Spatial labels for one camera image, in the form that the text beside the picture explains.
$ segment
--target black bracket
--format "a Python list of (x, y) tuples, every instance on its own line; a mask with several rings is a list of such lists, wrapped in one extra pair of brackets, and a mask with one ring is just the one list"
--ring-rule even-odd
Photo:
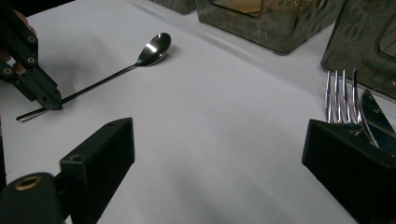
[(303, 165), (361, 224), (396, 218), (396, 159), (345, 129), (309, 121)]
[(60, 161), (61, 172), (23, 176), (0, 198), (2, 224), (96, 223), (134, 163), (132, 119), (110, 122)]

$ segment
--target fork tines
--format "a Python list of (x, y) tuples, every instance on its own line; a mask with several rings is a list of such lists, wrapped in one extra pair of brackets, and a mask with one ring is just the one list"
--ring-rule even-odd
[(352, 78), (352, 108), (350, 110), (350, 105), (348, 101), (348, 91), (347, 91), (347, 75), (346, 70), (343, 71), (343, 95), (340, 98), (339, 91), (339, 74), (335, 71), (334, 74), (334, 90), (332, 97), (332, 72), (327, 73), (327, 87), (326, 87), (326, 119), (328, 123), (344, 123), (344, 124), (359, 124), (361, 123), (361, 111), (359, 105), (359, 96), (357, 88), (357, 71), (353, 70)]

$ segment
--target glass container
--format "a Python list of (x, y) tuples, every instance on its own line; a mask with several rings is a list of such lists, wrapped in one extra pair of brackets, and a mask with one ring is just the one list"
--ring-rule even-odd
[(200, 22), (289, 54), (333, 23), (344, 0), (196, 0)]
[(321, 64), (356, 68), (361, 85), (396, 99), (396, 1), (346, 0)]
[(187, 14), (196, 9), (195, 0), (151, 0), (155, 3), (169, 7), (180, 14)]

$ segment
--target spoon bowl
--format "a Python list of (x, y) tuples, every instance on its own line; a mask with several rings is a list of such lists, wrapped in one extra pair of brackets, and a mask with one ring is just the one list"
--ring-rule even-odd
[(171, 46), (171, 42), (171, 36), (167, 33), (161, 33), (154, 36), (143, 48), (134, 65), (139, 67), (154, 65), (163, 58), (166, 51)]
[[(160, 33), (158, 35), (155, 35), (143, 48), (142, 52), (140, 53), (139, 57), (137, 58), (136, 63), (133, 65), (130, 65), (115, 74), (104, 78), (103, 80), (100, 80), (91, 86), (81, 90), (77, 91), (76, 93), (73, 93), (65, 98), (62, 99), (62, 105), (66, 104), (67, 102), (76, 99), (78, 96), (86, 93), (87, 91), (91, 91), (95, 89), (96, 87), (99, 87), (108, 81), (119, 77), (122, 74), (125, 74), (132, 69), (135, 69), (136, 67), (149, 67), (151, 65), (154, 65), (155, 63), (159, 62), (163, 56), (165, 55), (166, 51), (168, 51), (169, 47), (171, 46), (172, 38), (169, 34), (167, 33)], [(35, 111), (29, 112), (27, 114), (21, 115), (17, 117), (18, 121), (24, 122), (29, 119), (33, 119), (37, 116), (40, 116), (44, 113), (48, 112), (48, 109), (41, 107)]]

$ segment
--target spoon handle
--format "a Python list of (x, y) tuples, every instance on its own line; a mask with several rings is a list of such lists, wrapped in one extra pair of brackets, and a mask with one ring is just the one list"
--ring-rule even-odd
[[(95, 89), (95, 88), (107, 83), (108, 81), (110, 81), (110, 80), (112, 80), (112, 79), (114, 79), (116, 77), (119, 77), (120, 75), (122, 75), (124, 73), (127, 73), (127, 72), (133, 70), (136, 67), (137, 67), (137, 65), (135, 63), (135, 64), (133, 64), (131, 66), (128, 66), (128, 67), (126, 67), (124, 69), (121, 69), (120, 71), (116, 72), (115, 74), (113, 74), (113, 75), (111, 75), (109, 77), (106, 77), (106, 78), (104, 78), (104, 79), (92, 84), (89, 87), (86, 87), (86, 88), (82, 89), (81, 91), (77, 91), (77, 92), (75, 92), (75, 93), (63, 98), (62, 99), (62, 105), (66, 104), (67, 102), (69, 102), (71, 100), (76, 99), (78, 96), (80, 96), (80, 95), (82, 95), (82, 94), (84, 94), (84, 93), (86, 93), (88, 91), (91, 91), (91, 90), (93, 90), (93, 89)], [(40, 115), (42, 115), (42, 114), (44, 114), (46, 112), (48, 112), (48, 109), (46, 109), (44, 107), (41, 107), (41, 108), (39, 108), (37, 110), (34, 110), (32, 112), (26, 113), (24, 115), (20, 115), (19, 117), (16, 118), (16, 120), (18, 120), (20, 122), (24, 122), (24, 121), (27, 121), (29, 119), (33, 119), (35, 117), (38, 117), (38, 116), (40, 116)]]

